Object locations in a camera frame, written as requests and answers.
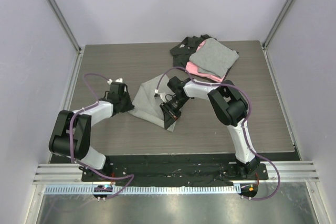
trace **gray cloth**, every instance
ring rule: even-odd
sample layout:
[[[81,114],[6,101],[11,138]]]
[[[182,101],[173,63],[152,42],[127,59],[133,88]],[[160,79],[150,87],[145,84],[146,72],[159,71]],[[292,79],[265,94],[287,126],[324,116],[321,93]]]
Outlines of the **gray cloth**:
[[[133,100],[135,108],[129,111],[129,113],[164,128],[163,112],[160,108],[160,104],[163,101],[160,97],[154,97],[154,91],[160,77],[161,75],[140,85]],[[160,83],[160,93],[165,92],[166,94],[174,94],[170,88],[167,87],[168,81],[169,78],[164,76]],[[172,132],[174,130],[175,123],[173,123],[167,130]]]
[[[200,68],[200,67],[198,67],[197,72],[199,72],[199,73],[206,73],[206,74],[212,74],[213,76],[217,76],[217,77],[221,78],[220,76],[216,75],[215,73],[211,73],[210,71],[207,71],[207,70],[205,70],[203,68]]]
[[[204,46],[190,56],[190,61],[207,73],[222,78],[238,58],[236,51],[223,46],[214,38],[209,38]]]

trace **cable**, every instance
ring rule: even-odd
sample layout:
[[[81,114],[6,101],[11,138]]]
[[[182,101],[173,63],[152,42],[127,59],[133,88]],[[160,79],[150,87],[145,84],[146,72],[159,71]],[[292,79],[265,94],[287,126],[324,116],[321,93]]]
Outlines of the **cable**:
[[[99,176],[101,176],[101,177],[107,177],[107,178],[108,178],[108,176],[105,176],[104,174],[101,174],[100,172],[96,171],[95,169],[91,169],[91,170],[92,170],[93,172],[97,173],[97,174],[98,174]],[[112,194],[112,195],[110,195],[110,196],[107,196],[107,197],[105,198],[105,200],[106,200],[106,199],[112,199],[112,198],[114,198],[115,196],[119,195],[122,191],[125,190],[126,187],[128,187],[128,186],[131,184],[131,182],[132,182],[132,180],[133,180],[133,178],[134,178],[134,174],[131,174],[131,175],[128,175],[128,176],[125,176],[125,177],[116,178],[116,179],[117,179],[117,180],[120,180],[120,179],[122,179],[122,178],[127,178],[127,177],[130,177],[131,179],[126,183],[126,185],[124,185],[124,186],[123,186],[118,192],[116,192],[115,194]],[[84,202],[82,205],[79,205],[78,207],[76,207],[75,209],[72,209],[72,210],[61,210],[61,209],[55,207],[55,203],[56,203],[56,200],[55,200],[55,201],[51,204],[51,206],[50,206],[48,212],[46,213],[46,216],[45,216],[45,218],[44,218],[42,224],[45,224],[45,223],[46,223],[46,221],[47,221],[47,219],[48,219],[48,217],[49,217],[50,212],[51,212],[52,209],[56,210],[56,211],[59,212],[59,213],[68,214],[68,213],[70,213],[70,212],[75,212],[75,211],[77,211],[78,209],[82,208],[83,206],[86,206],[87,204],[89,204],[89,203],[91,203],[91,202],[93,202],[93,201],[96,201],[96,199],[92,199],[92,200],[86,201],[86,202]]]
[[[229,176],[229,175],[224,174],[222,171],[219,171],[219,172],[220,172],[220,173],[222,174],[222,176],[225,177],[225,178],[236,178],[236,177],[239,176],[239,174],[234,175],[234,176]]]
[[[85,85],[88,87],[88,89],[91,91],[91,93],[93,94],[94,98],[96,99],[96,101],[99,101],[99,98],[97,96],[97,94],[94,92],[94,90],[92,89],[92,87],[90,86],[90,84],[88,83],[88,81],[86,80],[87,76],[99,76],[107,81],[109,81],[108,78],[106,78],[105,76],[102,76],[101,74],[98,73],[86,73],[83,75],[83,81],[85,83]]]
[[[104,94],[104,99],[106,99],[107,98],[107,94],[109,93],[110,91],[105,91],[105,94]]]
[[[123,179],[127,179],[127,178],[130,178],[130,180],[115,194],[113,195],[110,195],[108,197],[106,197],[106,199],[111,199],[111,198],[114,198],[115,196],[117,196],[118,194],[120,194],[122,191],[125,190],[126,187],[128,187],[128,185],[132,182],[133,178],[134,178],[134,174],[130,174],[130,175],[127,175],[127,176],[124,176],[124,177],[109,177],[109,176],[106,176],[102,173],[100,173],[99,171],[93,169],[92,167],[82,163],[81,161],[79,160],[75,160],[75,154],[74,154],[74,149],[73,149],[73,139],[74,139],[74,121],[76,119],[76,117],[84,112],[85,110],[89,110],[89,109],[92,109],[92,108],[95,108],[98,106],[99,104],[99,98],[98,96],[96,95],[96,93],[94,92],[94,90],[91,88],[91,86],[89,85],[89,83],[86,81],[86,77],[87,76],[99,76],[99,77],[102,77],[103,79],[105,80],[109,80],[108,78],[106,78],[105,76],[102,76],[100,74],[97,74],[97,73],[87,73],[87,74],[84,74],[83,75],[83,80],[84,80],[84,83],[86,84],[86,86],[89,88],[89,90],[91,91],[91,93],[94,95],[94,97],[96,97],[96,102],[92,105],[89,105],[85,108],[82,108],[80,109],[79,111],[77,111],[72,117],[71,117],[71,120],[70,120],[70,126],[69,126],[69,138],[70,138],[70,159],[71,159],[71,162],[72,163],[78,163],[80,164],[81,166],[85,167],[86,169],[89,169],[91,170],[92,172],[96,173],[97,175],[99,175],[100,177],[102,178],[105,178],[105,179],[108,179],[108,180],[123,180]]]
[[[244,134],[244,139],[245,139],[246,145],[247,145],[248,149],[249,149],[255,156],[257,156],[257,157],[259,157],[259,158],[261,158],[261,159],[267,161],[269,164],[271,164],[271,166],[273,166],[273,168],[274,168],[274,170],[276,171],[277,176],[278,176],[278,185],[277,185],[276,189],[274,190],[274,192],[271,193],[270,195],[266,196],[266,197],[252,198],[252,199],[251,199],[251,198],[248,198],[248,197],[244,196],[244,198],[249,199],[249,200],[265,200],[265,199],[269,199],[269,198],[273,197],[273,196],[278,192],[278,190],[279,190],[279,188],[280,188],[280,174],[279,174],[279,170],[276,168],[275,164],[274,164],[271,160],[269,160],[269,159],[267,159],[267,158],[265,158],[265,157],[259,155],[258,153],[256,153],[256,152],[251,148],[250,143],[248,142],[248,138],[247,138],[247,134],[246,134],[246,129],[245,129],[245,123],[247,122],[247,120],[249,119],[249,117],[250,117],[250,115],[251,115],[251,112],[252,112],[252,103],[251,103],[251,100],[250,100],[250,98],[248,97],[248,95],[245,93],[245,91],[242,90],[241,88],[239,88],[239,87],[237,87],[237,86],[234,86],[234,85],[231,85],[231,84],[226,84],[226,83],[208,83],[208,82],[200,82],[200,81],[195,80],[195,79],[191,76],[191,74],[188,72],[188,70],[186,70],[185,68],[182,68],[182,67],[173,67],[173,68],[167,70],[165,73],[162,74],[161,78],[159,79],[158,85],[156,86],[156,92],[159,90],[159,86],[160,86],[160,83],[161,83],[163,77],[164,77],[165,75],[167,75],[167,73],[170,72],[170,71],[173,70],[173,69],[180,69],[180,70],[183,70],[184,72],[186,72],[186,73],[188,74],[190,80],[191,80],[194,84],[198,84],[198,85],[202,85],[202,86],[207,86],[207,87],[219,87],[219,86],[222,86],[222,87],[233,88],[233,89],[239,91],[239,92],[245,97],[249,109],[248,109],[247,115],[246,115],[245,119],[243,120],[241,126],[242,126],[242,128],[243,128],[243,134]]]
[[[173,97],[173,95],[172,95],[172,94],[166,94],[164,97],[166,98],[166,100],[167,100],[167,101],[171,101],[171,100],[172,100],[172,97]]]
[[[255,186],[258,187],[258,186],[259,186],[259,176],[258,176],[257,173],[256,173],[256,178],[257,178],[257,184],[256,184]],[[248,186],[252,186],[252,185],[249,184],[249,185],[246,185],[246,186],[242,186],[241,189],[243,189],[243,188],[245,188],[245,187],[248,187]]]

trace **white wall panel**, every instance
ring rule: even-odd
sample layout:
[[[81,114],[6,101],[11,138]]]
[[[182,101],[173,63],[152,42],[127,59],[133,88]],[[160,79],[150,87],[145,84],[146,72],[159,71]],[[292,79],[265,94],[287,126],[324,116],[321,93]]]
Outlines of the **white wall panel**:
[[[22,223],[76,52],[46,0],[0,0],[0,222]]]
[[[78,43],[261,40],[285,0],[56,0]]]
[[[336,209],[336,0],[296,0],[269,46],[279,88],[305,159]]]

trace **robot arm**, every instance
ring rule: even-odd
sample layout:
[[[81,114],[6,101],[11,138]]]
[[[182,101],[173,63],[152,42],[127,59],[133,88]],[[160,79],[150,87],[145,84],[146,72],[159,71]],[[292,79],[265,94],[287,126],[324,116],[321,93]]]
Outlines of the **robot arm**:
[[[228,80],[224,81],[224,83],[233,85]],[[165,128],[167,129],[181,116],[180,109],[190,98],[210,101],[217,118],[227,126],[230,132],[236,150],[236,162],[240,175],[244,177],[253,174],[260,160],[254,154],[255,150],[247,125],[242,126],[243,120],[247,116],[248,104],[239,91],[223,86],[202,86],[195,84],[190,78],[181,81],[179,78],[173,77],[167,85],[175,95],[172,96],[171,100],[164,101],[160,105],[164,113]],[[245,128],[247,140],[244,138],[243,127]]]
[[[128,88],[122,79],[110,84],[106,96],[96,106],[80,113],[74,123],[74,156],[83,164],[109,175],[111,165],[108,157],[90,146],[91,127],[117,113],[132,110]],[[57,155],[70,157],[69,125],[73,115],[78,112],[62,110],[59,112],[49,141],[49,150]]]

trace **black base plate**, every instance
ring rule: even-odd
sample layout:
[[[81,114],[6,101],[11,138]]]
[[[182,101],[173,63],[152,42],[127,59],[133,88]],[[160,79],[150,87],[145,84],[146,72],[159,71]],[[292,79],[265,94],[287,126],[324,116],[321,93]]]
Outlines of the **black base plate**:
[[[228,164],[234,159],[227,160],[225,154],[110,156],[110,159],[114,177],[134,174],[132,186],[230,186],[230,180],[256,179],[254,174],[246,179],[238,176],[236,164]],[[256,173],[259,180],[268,179],[265,164],[260,164]],[[82,181],[100,179],[87,173],[83,174]],[[118,181],[117,185],[123,186],[126,182]]]

